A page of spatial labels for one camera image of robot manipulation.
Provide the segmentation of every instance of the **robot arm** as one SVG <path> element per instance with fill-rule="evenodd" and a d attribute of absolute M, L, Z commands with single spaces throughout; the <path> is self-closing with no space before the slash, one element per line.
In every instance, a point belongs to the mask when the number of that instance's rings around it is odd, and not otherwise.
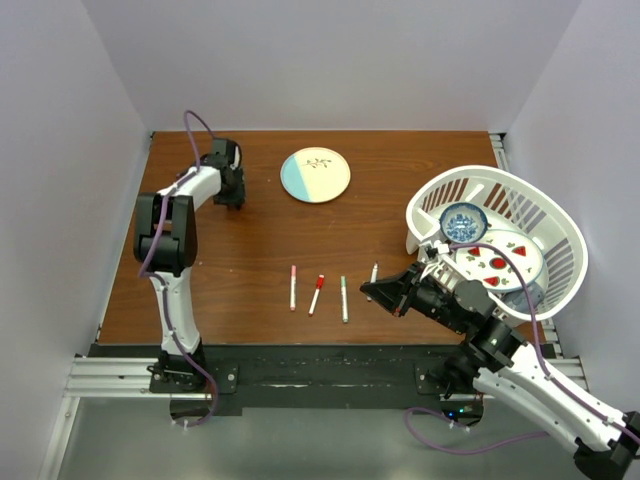
<path fill-rule="evenodd" d="M 442 253 L 431 251 L 432 256 Z M 587 477 L 622 479 L 638 444 L 619 427 L 638 436 L 640 414 L 606 405 L 540 359 L 533 345 L 493 316 L 495 303 L 481 282 L 465 280 L 449 292 L 429 271 L 416 262 L 360 290 L 395 316 L 413 308 L 465 335 L 458 354 L 430 372 L 449 392 L 473 386 L 493 395 L 555 438 Z"/>
<path fill-rule="evenodd" d="M 239 209 L 244 203 L 244 175 L 241 150 L 231 140 L 216 138 L 212 152 L 204 155 L 200 166 L 192 166 L 172 185 L 157 193 L 143 193 L 136 202 L 134 256 L 143 263 L 152 250 L 158 229 L 163 229 L 147 268 L 162 321 L 162 351 L 152 373 L 176 385 L 196 388 L 202 378 L 196 375 L 172 338 L 173 327 L 186 353 L 204 365 L 200 332 L 193 318 L 191 267 L 198 253 L 195 212 L 213 197 L 214 204 Z M 162 199 L 169 196 L 165 225 L 159 225 Z M 165 318 L 163 289 L 167 289 Z"/>

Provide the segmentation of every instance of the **white wall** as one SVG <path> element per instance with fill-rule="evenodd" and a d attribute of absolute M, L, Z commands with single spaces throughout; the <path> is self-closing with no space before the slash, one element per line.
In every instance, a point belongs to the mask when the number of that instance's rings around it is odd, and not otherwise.
<path fill-rule="evenodd" d="M 596 395 L 640 410 L 640 3 L 584 0 L 507 135 L 516 174 L 587 240 L 586 284 L 557 320 Z"/>
<path fill-rule="evenodd" d="M 146 136 L 79 0 L 0 3 L 0 478 L 37 478 Z"/>
<path fill-rule="evenodd" d="M 508 128 L 579 0 L 83 0 L 150 129 Z"/>

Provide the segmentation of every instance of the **laundry basket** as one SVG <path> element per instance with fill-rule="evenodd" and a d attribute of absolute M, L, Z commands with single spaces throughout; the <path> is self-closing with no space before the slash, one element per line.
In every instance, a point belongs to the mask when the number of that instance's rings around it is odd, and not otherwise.
<path fill-rule="evenodd" d="M 544 300 L 536 308 L 538 320 L 556 315 L 569 303 L 587 271 L 587 246 L 580 230 L 547 195 L 496 168 L 479 165 L 454 168 L 422 187 L 407 207 L 407 252 L 419 250 L 418 258 L 424 259 L 424 245 L 445 240 L 440 231 L 440 215 L 456 202 L 477 205 L 492 228 L 523 233 L 540 247 L 548 285 Z M 452 256 L 442 257 L 439 264 L 430 268 L 431 274 L 449 290 L 463 278 L 471 278 Z M 513 327 L 531 320 L 529 313 L 505 305 L 499 294 L 489 292 L 489 296 L 497 305 L 494 314 L 508 325 Z"/>

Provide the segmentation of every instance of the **blue bowl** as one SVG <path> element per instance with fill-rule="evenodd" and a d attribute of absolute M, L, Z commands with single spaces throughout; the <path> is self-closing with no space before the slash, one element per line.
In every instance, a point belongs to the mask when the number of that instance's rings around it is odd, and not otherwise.
<path fill-rule="evenodd" d="M 473 243 L 487 232 L 487 216 L 473 203 L 449 205 L 440 216 L 442 233 L 454 243 Z"/>

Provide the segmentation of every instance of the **pen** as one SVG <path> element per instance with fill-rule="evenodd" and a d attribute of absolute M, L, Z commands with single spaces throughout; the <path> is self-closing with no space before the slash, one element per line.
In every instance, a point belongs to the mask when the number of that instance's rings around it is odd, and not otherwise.
<path fill-rule="evenodd" d="M 289 308 L 292 312 L 296 310 L 296 266 L 291 265 L 291 294 L 289 296 Z"/>
<path fill-rule="evenodd" d="M 313 294 L 313 300 L 311 300 L 311 308 L 309 308 L 309 316 L 313 316 L 313 312 L 316 309 L 316 303 L 318 303 L 318 296 L 320 295 L 320 289 L 324 283 L 324 275 L 318 275 L 318 281 L 316 282 L 316 291 Z"/>
<path fill-rule="evenodd" d="M 370 282 L 371 283 L 375 282 L 377 278 L 378 278 L 378 262 L 373 264 L 373 269 L 371 270 L 371 280 L 370 280 Z M 371 297 L 367 297 L 367 301 L 370 302 L 371 301 Z"/>
<path fill-rule="evenodd" d="M 349 323 L 349 311 L 347 308 L 347 277 L 340 277 L 340 293 L 342 294 L 342 323 Z"/>

